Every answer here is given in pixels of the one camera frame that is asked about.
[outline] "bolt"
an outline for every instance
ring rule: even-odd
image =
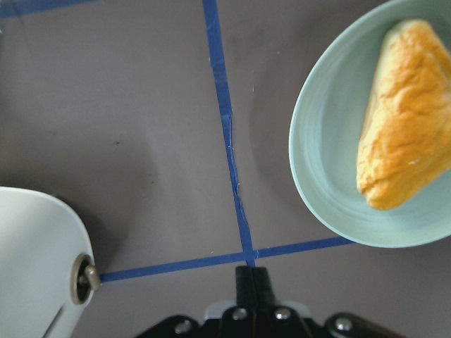
[[[339,317],[335,320],[335,327],[340,331],[350,331],[352,329],[352,322],[344,317]]]
[[[287,320],[291,317],[291,311],[289,308],[278,308],[274,311],[274,315],[279,320]]]
[[[233,320],[243,320],[247,317],[247,311],[245,308],[236,308],[232,313]]]
[[[191,327],[191,322],[189,320],[184,320],[175,326],[174,331],[176,334],[182,334],[190,331]]]

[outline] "bread roll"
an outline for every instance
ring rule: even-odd
[[[451,55],[423,20],[385,36],[357,154],[357,189],[396,208],[451,168]]]

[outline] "table surface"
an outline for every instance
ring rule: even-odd
[[[104,281],[73,338],[134,337],[176,313],[202,321],[209,304],[235,298],[246,261],[267,267],[278,299],[304,303],[318,323],[349,311],[408,337],[449,335],[451,239],[350,244],[309,212],[288,163],[309,71],[383,2],[218,1],[231,110],[210,64],[213,1],[0,8],[0,184],[72,206]]]

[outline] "blue painter's tape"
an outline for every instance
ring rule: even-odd
[[[92,1],[96,0],[20,0],[2,2],[0,5],[0,19],[13,18]]]
[[[242,205],[239,190],[238,172],[233,154],[232,142],[232,104],[228,89],[226,62],[224,59],[221,27],[219,23],[218,6],[216,0],[203,0],[206,23],[206,35],[209,41],[210,64],[213,69],[216,95],[223,126],[223,136],[227,153],[230,181],[232,182],[233,200],[237,213],[238,229],[240,231],[241,246],[248,265],[255,266],[254,250],[245,210]]]
[[[319,239],[316,241],[289,244],[282,246],[275,246],[273,248],[256,250],[256,258],[266,258],[280,255],[293,254],[296,252],[311,251],[317,249],[331,248],[333,246],[340,246],[352,244],[353,241],[345,239],[344,237],[333,237],[326,239]]]
[[[207,258],[192,259],[175,263],[148,266],[146,268],[137,268],[131,270],[118,271],[114,273],[105,273],[100,276],[102,282],[113,282],[115,280],[128,280],[130,278],[158,275],[160,273],[171,273],[174,271],[189,270],[195,268],[204,268],[207,266],[236,263],[245,260],[242,252],[231,253],[228,255],[214,256]]]

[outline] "white object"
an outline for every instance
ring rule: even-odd
[[[69,337],[92,298],[71,294],[74,262],[93,257],[85,226],[59,199],[25,189],[0,187],[0,216],[0,337]]]

